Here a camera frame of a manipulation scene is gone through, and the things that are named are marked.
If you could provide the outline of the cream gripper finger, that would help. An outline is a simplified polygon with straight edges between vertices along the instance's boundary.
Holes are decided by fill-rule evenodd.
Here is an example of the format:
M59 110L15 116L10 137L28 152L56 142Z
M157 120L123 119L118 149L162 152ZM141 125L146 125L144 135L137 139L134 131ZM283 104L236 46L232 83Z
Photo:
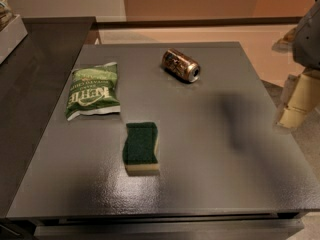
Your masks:
M274 50L291 50L292 44L295 39L297 28L294 27L290 31L288 31L282 38L280 38L277 42L274 43Z
M294 130L320 104L320 71L306 68L298 76L289 75L280 97L274 125Z

